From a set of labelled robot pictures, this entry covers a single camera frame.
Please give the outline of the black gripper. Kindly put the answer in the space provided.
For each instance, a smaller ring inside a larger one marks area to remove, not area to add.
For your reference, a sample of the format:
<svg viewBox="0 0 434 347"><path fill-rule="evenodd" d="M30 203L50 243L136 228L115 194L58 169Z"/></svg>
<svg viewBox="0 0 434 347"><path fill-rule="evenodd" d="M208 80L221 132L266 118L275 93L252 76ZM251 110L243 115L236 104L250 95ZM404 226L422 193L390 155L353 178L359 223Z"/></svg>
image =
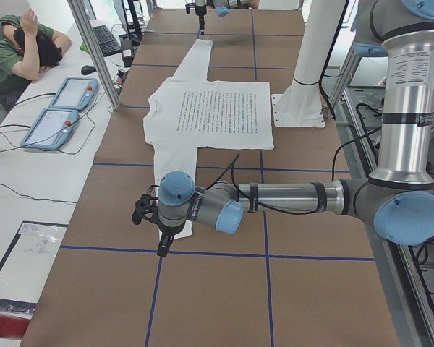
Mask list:
<svg viewBox="0 0 434 347"><path fill-rule="evenodd" d="M164 223L159 223L158 227L161 231L161 237L158 243L157 255L159 257L167 257L171 245L174 242L174 237L182 232L184 229L184 223L181 223L177 226L167 226Z"/></svg>
<svg viewBox="0 0 434 347"><path fill-rule="evenodd" d="M204 35L205 33L205 15L207 14L207 6L206 5L195 5L195 13L199 16L199 26L200 26L200 34Z"/></svg>

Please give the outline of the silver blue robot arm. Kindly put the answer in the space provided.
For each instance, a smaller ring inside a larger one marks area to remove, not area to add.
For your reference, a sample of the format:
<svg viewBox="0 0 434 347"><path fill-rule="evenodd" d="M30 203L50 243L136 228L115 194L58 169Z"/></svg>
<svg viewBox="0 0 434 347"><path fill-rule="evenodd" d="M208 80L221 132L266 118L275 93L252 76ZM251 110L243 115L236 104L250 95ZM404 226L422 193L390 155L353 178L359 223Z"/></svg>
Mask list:
<svg viewBox="0 0 434 347"><path fill-rule="evenodd" d="M216 14L219 17L225 17L230 9L237 9L241 7L250 7L250 1L240 1L240 0L217 0L217 1L206 1L206 0L196 0L192 3L187 4L187 13L190 9L195 10L195 14L198 16L200 34L205 33L205 16L207 14L208 7L213 7Z"/></svg>
<svg viewBox="0 0 434 347"><path fill-rule="evenodd" d="M244 212L305 215L332 211L359 218L395 244L434 237L433 178L427 153L434 124L434 1L361 1L355 20L357 56L388 59L378 164L366 179L328 184L217 183L197 187L182 171L162 179L154 199L165 257L186 222L234 233Z"/></svg>

